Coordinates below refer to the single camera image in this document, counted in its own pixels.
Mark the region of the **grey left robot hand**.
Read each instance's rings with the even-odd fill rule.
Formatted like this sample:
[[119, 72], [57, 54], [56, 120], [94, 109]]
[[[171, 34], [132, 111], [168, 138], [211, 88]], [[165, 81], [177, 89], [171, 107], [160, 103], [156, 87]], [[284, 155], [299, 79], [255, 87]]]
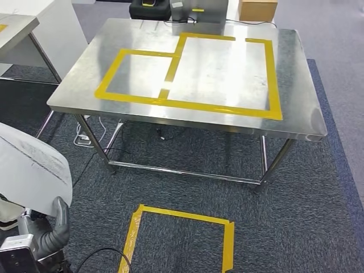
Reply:
[[33, 235], [38, 245], [37, 260], [62, 250], [69, 240], [69, 206], [60, 197], [55, 198], [52, 205], [56, 210], [54, 227], [51, 227], [47, 218], [31, 218], [26, 212], [17, 219], [19, 234]]

